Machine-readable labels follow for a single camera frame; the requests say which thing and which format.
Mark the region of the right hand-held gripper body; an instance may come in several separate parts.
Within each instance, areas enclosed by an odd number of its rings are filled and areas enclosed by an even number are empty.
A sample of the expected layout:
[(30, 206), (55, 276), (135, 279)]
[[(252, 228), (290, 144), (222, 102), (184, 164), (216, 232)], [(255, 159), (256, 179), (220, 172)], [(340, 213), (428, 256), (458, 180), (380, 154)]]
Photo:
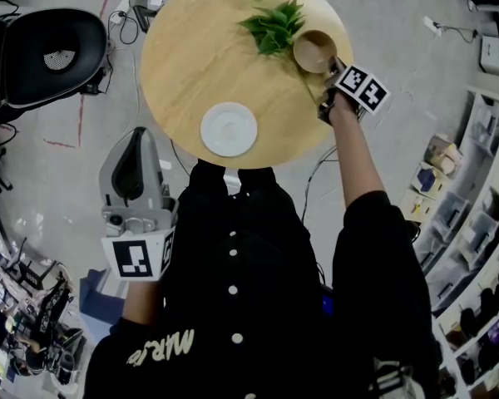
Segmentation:
[[(327, 74), (328, 78), (332, 76), (331, 63)], [(318, 118), (321, 121), (329, 120), (338, 94), (343, 95), (350, 103), (359, 121), (366, 113), (375, 116), (390, 97), (389, 90), (377, 77), (355, 65), (347, 66), (338, 76), (336, 86), (338, 91), (335, 94), (323, 93), (317, 101)]]

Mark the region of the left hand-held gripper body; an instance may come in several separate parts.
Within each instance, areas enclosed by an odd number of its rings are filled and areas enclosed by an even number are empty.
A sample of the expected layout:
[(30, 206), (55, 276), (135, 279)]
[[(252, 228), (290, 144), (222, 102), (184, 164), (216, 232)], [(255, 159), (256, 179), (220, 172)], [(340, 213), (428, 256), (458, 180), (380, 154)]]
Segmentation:
[(175, 239), (178, 200), (162, 185), (159, 197), (142, 195), (102, 207), (102, 248), (116, 278), (156, 282), (168, 269)]

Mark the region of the brown wooden bowl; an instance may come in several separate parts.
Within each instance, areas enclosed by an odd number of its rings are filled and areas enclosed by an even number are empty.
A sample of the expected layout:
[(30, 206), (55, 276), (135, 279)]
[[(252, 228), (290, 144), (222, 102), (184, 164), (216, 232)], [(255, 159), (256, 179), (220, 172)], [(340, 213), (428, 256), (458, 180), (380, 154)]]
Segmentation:
[(305, 71), (323, 74), (329, 63), (338, 53), (333, 39), (318, 30), (309, 30), (300, 34), (294, 41), (294, 60)]

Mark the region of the white plate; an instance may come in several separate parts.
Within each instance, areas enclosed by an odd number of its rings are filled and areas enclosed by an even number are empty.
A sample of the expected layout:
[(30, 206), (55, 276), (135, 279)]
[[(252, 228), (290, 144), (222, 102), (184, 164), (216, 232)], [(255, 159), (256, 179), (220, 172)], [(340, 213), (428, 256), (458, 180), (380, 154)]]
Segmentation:
[(212, 106), (200, 123), (200, 137), (213, 154), (232, 158), (243, 155), (255, 143), (258, 124), (253, 113), (237, 102)]

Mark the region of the person's left forearm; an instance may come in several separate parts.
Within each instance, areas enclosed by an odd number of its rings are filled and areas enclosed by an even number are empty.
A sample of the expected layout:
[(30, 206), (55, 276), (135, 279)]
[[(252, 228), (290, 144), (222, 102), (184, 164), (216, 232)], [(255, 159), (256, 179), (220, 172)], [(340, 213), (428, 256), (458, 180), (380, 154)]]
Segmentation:
[(162, 306), (161, 281), (129, 282), (122, 317), (140, 325), (151, 325)]

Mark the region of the person's right forearm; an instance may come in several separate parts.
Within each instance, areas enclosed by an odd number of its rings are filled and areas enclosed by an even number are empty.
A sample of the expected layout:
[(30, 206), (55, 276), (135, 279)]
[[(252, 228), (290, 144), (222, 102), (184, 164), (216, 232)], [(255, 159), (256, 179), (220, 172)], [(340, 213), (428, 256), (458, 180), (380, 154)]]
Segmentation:
[(348, 208), (359, 197), (375, 191), (384, 191), (384, 187), (373, 163), (358, 116), (341, 92), (334, 96), (329, 120), (337, 146), (344, 202)]

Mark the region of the blue covered table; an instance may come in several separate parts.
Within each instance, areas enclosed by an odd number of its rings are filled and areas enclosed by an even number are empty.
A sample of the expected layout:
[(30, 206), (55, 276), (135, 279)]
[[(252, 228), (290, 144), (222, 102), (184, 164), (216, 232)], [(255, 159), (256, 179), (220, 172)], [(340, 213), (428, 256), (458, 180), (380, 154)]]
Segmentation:
[(122, 315), (126, 293), (127, 282), (117, 279), (110, 268), (91, 268), (80, 279), (79, 312), (92, 345), (109, 335)]

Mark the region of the green leaf sprig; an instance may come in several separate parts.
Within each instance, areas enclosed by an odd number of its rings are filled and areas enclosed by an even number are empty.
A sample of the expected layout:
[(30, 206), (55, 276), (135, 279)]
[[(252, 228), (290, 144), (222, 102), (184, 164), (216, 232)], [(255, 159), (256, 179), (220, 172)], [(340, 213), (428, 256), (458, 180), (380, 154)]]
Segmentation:
[(254, 7), (259, 14), (247, 17), (237, 22), (237, 25), (253, 37), (260, 55), (289, 60), (312, 102), (316, 103), (302, 68), (294, 57), (294, 36), (305, 24), (304, 14), (301, 12), (303, 6), (297, 0), (287, 0), (272, 8)]

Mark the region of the cardboard box with beige items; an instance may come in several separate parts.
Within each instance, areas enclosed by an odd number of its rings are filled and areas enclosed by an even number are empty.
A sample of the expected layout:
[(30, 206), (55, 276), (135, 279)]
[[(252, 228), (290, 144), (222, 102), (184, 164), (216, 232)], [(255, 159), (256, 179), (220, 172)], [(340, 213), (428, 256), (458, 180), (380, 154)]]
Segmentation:
[(444, 135), (433, 135), (427, 144), (424, 161), (446, 177), (454, 179), (462, 165), (463, 155)]

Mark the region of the cardboard box with blue item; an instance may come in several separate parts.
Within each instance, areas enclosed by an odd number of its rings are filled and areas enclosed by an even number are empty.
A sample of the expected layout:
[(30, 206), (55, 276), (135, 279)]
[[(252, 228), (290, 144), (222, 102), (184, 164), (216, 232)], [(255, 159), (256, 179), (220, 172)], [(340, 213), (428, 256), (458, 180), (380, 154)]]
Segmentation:
[(423, 196), (437, 200), (446, 189), (447, 177), (436, 167), (421, 162), (417, 167), (411, 186)]

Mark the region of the white storage shelving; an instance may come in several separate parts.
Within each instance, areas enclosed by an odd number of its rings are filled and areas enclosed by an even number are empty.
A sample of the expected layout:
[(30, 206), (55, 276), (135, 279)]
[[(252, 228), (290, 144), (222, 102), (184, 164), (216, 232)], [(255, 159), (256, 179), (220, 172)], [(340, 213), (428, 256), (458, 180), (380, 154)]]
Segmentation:
[(470, 90), (454, 179), (419, 224), (440, 399), (499, 398), (499, 94)]

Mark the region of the cardboard box with yellow item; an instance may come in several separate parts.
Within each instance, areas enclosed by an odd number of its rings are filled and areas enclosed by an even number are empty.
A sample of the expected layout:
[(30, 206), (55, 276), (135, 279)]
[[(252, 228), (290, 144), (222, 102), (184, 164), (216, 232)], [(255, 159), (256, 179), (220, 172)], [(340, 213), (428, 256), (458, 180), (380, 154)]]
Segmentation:
[(434, 199), (418, 193), (415, 189), (408, 188), (405, 190), (398, 208), (406, 220), (423, 224), (429, 221), (435, 204)]

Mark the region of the person's black jacket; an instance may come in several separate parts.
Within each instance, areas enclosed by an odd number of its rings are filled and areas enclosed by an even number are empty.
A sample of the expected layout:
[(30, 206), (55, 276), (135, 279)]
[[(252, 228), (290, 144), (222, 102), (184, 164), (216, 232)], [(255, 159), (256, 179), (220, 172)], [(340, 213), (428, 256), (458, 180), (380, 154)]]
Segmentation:
[(436, 399), (429, 293), (388, 196), (347, 208), (326, 318), (309, 232), (274, 172), (241, 170), (236, 196), (224, 172), (191, 171), (153, 320), (111, 328), (85, 399), (372, 399), (375, 360), (410, 367)]

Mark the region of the round wooden table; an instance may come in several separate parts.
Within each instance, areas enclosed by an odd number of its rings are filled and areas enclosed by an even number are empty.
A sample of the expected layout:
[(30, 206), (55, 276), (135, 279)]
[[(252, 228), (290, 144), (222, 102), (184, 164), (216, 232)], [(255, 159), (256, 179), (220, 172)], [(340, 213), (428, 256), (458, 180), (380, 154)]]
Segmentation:
[[(289, 0), (169, 0), (154, 18), (141, 56), (141, 87), (163, 132), (187, 153), (228, 168), (281, 165), (316, 148), (330, 127), (317, 117), (320, 76), (303, 75), (287, 57), (259, 54), (241, 26), (260, 7)], [(353, 62), (347, 31), (326, 0), (295, 0), (305, 31), (325, 32), (338, 56)], [(200, 135), (205, 113), (223, 102), (248, 108), (255, 143), (243, 155), (222, 157)]]

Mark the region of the black office chair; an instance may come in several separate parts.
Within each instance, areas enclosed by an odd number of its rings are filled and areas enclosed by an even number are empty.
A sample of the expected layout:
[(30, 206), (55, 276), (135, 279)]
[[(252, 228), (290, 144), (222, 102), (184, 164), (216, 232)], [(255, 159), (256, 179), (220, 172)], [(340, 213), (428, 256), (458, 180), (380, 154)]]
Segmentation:
[(91, 12), (0, 15), (0, 125), (76, 94), (98, 94), (107, 50), (106, 28)]

